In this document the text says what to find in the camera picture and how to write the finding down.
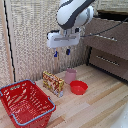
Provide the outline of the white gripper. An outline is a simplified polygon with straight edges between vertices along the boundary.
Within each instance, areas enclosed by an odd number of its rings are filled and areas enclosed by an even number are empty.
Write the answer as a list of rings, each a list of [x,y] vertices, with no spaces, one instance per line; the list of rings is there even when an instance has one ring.
[[[70,55],[72,45],[77,45],[80,39],[80,29],[68,29],[61,33],[59,30],[52,30],[47,33],[47,46],[54,49],[54,57],[58,57],[57,47],[69,46],[66,55]]]

